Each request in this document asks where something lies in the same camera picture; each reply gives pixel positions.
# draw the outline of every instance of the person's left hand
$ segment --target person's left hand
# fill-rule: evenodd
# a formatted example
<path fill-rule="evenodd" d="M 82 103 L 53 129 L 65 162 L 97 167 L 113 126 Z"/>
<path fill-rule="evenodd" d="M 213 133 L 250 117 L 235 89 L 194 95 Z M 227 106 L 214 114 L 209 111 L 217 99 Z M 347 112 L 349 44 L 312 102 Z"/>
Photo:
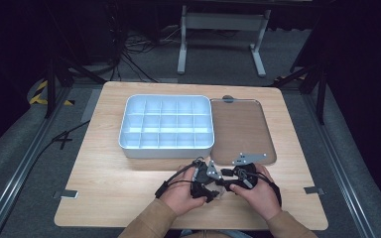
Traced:
<path fill-rule="evenodd" d="M 170 182 L 171 185 L 169 188 L 163 193 L 163 195 L 160 196 L 160 200 L 169 206 L 177 216 L 184 215 L 194 208 L 203 206 L 206 201 L 206 196 L 199 198 L 191 197 L 191 183 L 189 181 L 192 179 L 194 170 L 195 167 L 191 167 L 175 177 Z"/>

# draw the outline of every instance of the forearm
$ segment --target forearm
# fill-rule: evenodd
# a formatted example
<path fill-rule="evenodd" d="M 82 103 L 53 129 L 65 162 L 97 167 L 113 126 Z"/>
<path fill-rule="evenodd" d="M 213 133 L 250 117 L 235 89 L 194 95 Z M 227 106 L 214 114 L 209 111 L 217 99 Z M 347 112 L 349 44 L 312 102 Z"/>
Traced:
<path fill-rule="evenodd" d="M 160 199 L 154 199 L 119 237 L 164 237 L 176 214 Z"/>
<path fill-rule="evenodd" d="M 297 221 L 287 211 L 282 211 L 267 221 L 268 227 L 272 235 L 276 238 L 280 237 L 298 237 L 311 238 L 317 237 L 314 232 L 309 230 L 302 223 Z"/>

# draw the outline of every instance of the white plastic organizer tray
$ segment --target white plastic organizer tray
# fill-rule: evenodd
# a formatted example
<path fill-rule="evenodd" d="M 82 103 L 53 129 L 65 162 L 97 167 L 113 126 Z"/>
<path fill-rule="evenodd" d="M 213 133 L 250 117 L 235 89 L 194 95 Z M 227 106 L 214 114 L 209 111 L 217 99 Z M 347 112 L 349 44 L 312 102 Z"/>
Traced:
<path fill-rule="evenodd" d="M 207 157 L 213 144 L 207 97 L 138 94 L 128 98 L 119 135 L 126 157 Z"/>

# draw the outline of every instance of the wooden tabletop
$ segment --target wooden tabletop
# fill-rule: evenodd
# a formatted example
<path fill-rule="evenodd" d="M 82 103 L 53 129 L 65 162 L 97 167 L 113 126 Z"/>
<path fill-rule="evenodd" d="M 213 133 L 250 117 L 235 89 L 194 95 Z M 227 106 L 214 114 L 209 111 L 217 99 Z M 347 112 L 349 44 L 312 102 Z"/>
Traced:
<path fill-rule="evenodd" d="M 232 95 L 256 99 L 263 107 L 277 154 L 268 166 L 280 187 L 283 209 L 312 230 L 324 230 L 327 220 L 281 91 L 269 87 L 107 82 L 94 110 L 66 189 L 75 199 L 62 198 L 55 216 L 58 226 L 125 227 L 155 197 L 155 191 L 179 165 L 192 159 L 128 159 L 118 138 L 127 99 L 134 94 L 193 94 L 208 98 Z M 179 217 L 178 229 L 268 229 L 244 199 L 233 192 Z"/>

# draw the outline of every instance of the metal stand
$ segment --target metal stand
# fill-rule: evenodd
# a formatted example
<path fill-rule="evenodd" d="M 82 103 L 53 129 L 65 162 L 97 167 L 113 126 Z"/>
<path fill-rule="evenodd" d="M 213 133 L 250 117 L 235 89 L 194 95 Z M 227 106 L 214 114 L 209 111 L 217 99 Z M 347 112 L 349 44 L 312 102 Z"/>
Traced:
<path fill-rule="evenodd" d="M 303 81 L 303 83 L 299 86 L 300 93 L 310 94 L 314 90 L 315 86 L 318 84 L 316 108 L 317 119 L 319 120 L 320 124 L 323 125 L 323 107 L 326 91 L 326 67 L 322 63 L 318 65 L 310 65 L 304 67 L 286 77 L 279 77 L 276 82 L 274 82 L 271 85 L 268 85 L 267 87 L 280 88 L 303 75 L 306 75 L 306 78 Z"/>
<path fill-rule="evenodd" d="M 105 79 L 95 75 L 86 68 L 79 66 L 68 59 L 51 59 L 48 66 L 48 73 L 46 75 L 46 80 L 48 81 L 48 111 L 46 113 L 45 118 L 49 118 L 57 106 L 56 78 L 58 79 L 62 87 L 72 87 L 73 85 L 73 78 L 68 70 L 69 68 L 75 69 L 81 74 L 91 78 L 96 83 L 104 84 L 106 82 Z"/>
<path fill-rule="evenodd" d="M 212 14 L 188 13 L 187 6 L 182 8 L 181 33 L 182 43 L 179 52 L 178 74 L 185 73 L 187 61 L 187 29 L 216 29 L 236 31 L 257 31 L 258 38 L 255 44 L 250 45 L 250 51 L 260 77 L 266 76 L 264 65 L 259 55 L 262 39 L 268 25 L 271 11 L 264 15 Z"/>

